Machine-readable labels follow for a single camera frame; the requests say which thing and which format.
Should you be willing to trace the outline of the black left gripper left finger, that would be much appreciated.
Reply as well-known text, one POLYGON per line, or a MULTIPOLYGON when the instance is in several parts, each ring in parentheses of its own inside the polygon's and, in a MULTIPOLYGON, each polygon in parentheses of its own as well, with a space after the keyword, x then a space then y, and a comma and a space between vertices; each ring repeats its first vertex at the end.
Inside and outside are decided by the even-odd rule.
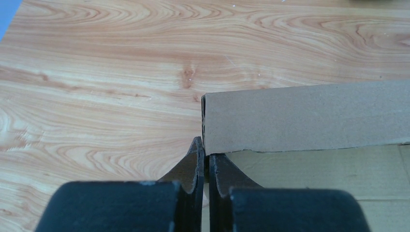
POLYGON ((38 232, 199 232, 205 152, 187 154, 156 181, 73 181, 51 197, 38 232))

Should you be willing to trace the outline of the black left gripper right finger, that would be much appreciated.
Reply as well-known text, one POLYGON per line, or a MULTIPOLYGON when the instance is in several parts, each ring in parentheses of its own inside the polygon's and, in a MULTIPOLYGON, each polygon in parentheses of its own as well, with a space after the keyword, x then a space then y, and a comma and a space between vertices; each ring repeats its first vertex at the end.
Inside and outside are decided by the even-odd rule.
POLYGON ((263 188, 225 154, 209 161, 213 232, 367 232, 366 217, 348 192, 263 188))

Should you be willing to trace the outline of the brown cardboard box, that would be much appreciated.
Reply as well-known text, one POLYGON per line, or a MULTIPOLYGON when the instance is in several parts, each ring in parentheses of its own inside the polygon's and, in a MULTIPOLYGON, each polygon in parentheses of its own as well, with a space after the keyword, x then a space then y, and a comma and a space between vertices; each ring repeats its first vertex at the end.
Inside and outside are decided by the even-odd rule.
POLYGON ((208 93, 208 155, 264 187, 341 189, 374 232, 410 229, 410 82, 208 93))

